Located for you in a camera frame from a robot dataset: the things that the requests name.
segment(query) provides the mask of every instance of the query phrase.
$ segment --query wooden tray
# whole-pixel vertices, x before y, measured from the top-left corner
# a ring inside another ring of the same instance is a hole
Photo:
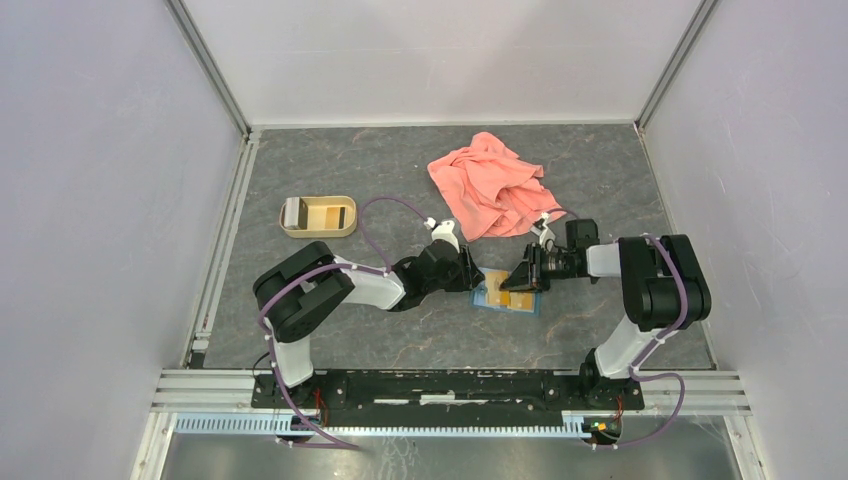
[[[280,209],[280,227],[292,238],[346,237],[356,230],[356,203],[345,196],[300,197],[306,203],[306,229],[283,227],[285,205]]]

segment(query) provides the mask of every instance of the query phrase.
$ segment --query black base bracket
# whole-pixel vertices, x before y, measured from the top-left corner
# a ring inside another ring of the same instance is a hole
[[[583,391],[577,374],[554,370],[327,370],[291,389],[301,408],[315,393],[333,426],[561,426],[563,410],[642,410],[637,382]],[[273,375],[256,378],[253,408],[286,409]]]

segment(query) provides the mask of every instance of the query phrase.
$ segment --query white wall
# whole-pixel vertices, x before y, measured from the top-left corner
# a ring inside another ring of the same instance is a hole
[[[848,4],[721,2],[648,125],[779,479],[844,478]]]
[[[187,0],[255,124],[628,121],[698,0]]]
[[[239,137],[164,2],[2,11],[0,478],[126,478]]]

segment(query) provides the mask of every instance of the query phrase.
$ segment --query pink towel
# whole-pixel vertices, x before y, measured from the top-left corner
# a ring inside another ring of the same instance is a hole
[[[542,167],[519,160],[488,132],[474,135],[471,146],[431,162],[427,170],[469,242],[523,235],[542,212],[559,208],[537,180],[544,174]]]

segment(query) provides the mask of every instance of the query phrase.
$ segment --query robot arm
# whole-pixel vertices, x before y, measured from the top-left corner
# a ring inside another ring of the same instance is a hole
[[[661,337],[680,315],[680,298],[671,272],[656,249],[643,237],[625,237],[600,245],[598,227],[590,219],[566,222],[566,246],[557,246],[545,220],[539,220],[542,245],[527,245],[524,259],[504,280],[502,290],[546,291],[552,279],[590,278],[593,283],[601,277],[621,279],[624,318],[606,342],[589,352],[580,368],[587,395],[596,388],[625,384],[630,367],[638,368],[653,352],[645,352],[652,341],[662,344],[709,315],[710,291],[686,235],[660,239],[683,279],[688,303],[683,323]]]
[[[301,275],[318,267],[350,264],[304,282],[280,298],[265,317],[274,332],[275,356],[283,382],[299,385],[312,376],[309,335],[342,303],[372,305],[401,312],[421,304],[437,290],[470,291],[483,280],[468,247],[453,234],[454,222],[430,219],[432,243],[417,257],[397,262],[391,272],[358,265],[334,255],[324,242],[313,242],[263,274],[253,285],[259,308]]]

